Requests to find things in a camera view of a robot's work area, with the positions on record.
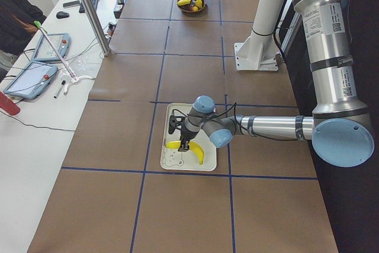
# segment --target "black jacket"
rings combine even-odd
[[[13,16],[22,22],[34,25],[46,19],[42,11],[27,0],[0,0],[0,50],[19,55],[29,43],[32,35]]]

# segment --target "tablet device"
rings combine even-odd
[[[68,33],[62,33],[47,34],[47,36],[49,37],[50,41],[52,41],[54,47],[58,50],[61,57],[64,57],[70,46],[70,35],[68,35]],[[39,62],[60,62],[59,57],[43,35],[41,35],[36,50],[34,51],[31,59]]]
[[[4,89],[3,93],[34,99],[44,91],[57,71],[58,67],[55,65],[32,60]]]

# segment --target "tiled table surface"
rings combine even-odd
[[[237,72],[259,0],[128,0],[29,252],[337,252],[307,144],[235,137],[211,172],[160,167],[168,103],[298,114],[284,65]]]

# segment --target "green tip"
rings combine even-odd
[[[34,25],[36,25],[36,27],[37,27],[38,29],[41,29],[41,23],[40,23],[39,21],[35,21],[35,22],[34,22]]]

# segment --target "computer mouse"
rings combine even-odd
[[[67,12],[59,11],[57,13],[57,18],[58,19],[67,18],[67,17],[70,17],[70,14],[68,14]]]

